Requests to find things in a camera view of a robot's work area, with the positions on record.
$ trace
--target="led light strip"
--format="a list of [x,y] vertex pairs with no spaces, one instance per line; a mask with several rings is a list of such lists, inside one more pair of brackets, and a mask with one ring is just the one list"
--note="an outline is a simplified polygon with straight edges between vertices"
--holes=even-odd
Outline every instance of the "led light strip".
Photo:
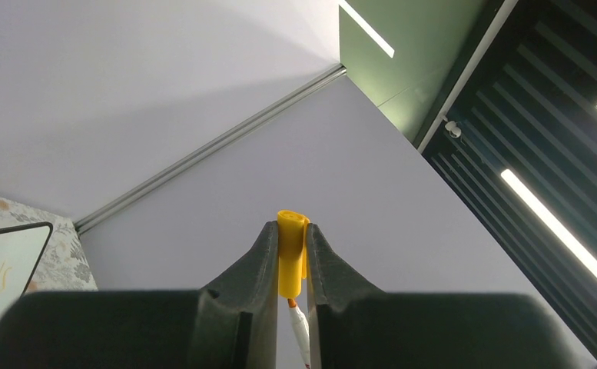
[[391,45],[389,45],[389,43],[386,42],[386,40],[384,40],[384,38],[382,38],[382,36],[380,36],[380,34],[377,33],[377,31],[375,31],[373,27],[368,24],[368,22],[361,18],[361,15],[355,11],[355,9],[353,9],[353,7],[346,2],[346,0],[339,0],[339,6],[346,13],[348,13],[348,15],[361,27],[361,29],[363,29],[373,39],[373,41],[375,41],[382,48],[382,50],[389,55],[389,57],[392,58],[393,55],[395,55],[396,51],[393,50]]
[[510,170],[501,174],[502,179],[520,196],[525,204],[545,223],[556,237],[576,256],[586,268],[597,278],[597,259],[577,240],[547,207],[522,183]]

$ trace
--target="floral wallpaper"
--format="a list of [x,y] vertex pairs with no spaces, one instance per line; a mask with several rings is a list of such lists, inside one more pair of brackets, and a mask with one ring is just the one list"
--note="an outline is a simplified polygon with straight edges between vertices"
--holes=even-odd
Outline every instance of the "floral wallpaper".
[[27,291],[96,290],[71,219],[0,198],[0,228],[39,221],[52,223],[54,230]]

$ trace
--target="plastic cap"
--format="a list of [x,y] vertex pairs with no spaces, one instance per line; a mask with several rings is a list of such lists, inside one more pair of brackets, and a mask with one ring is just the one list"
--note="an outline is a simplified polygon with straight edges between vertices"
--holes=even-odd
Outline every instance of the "plastic cap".
[[277,215],[278,223],[278,294],[296,298],[300,294],[301,278],[307,276],[305,232],[310,219],[291,210]]

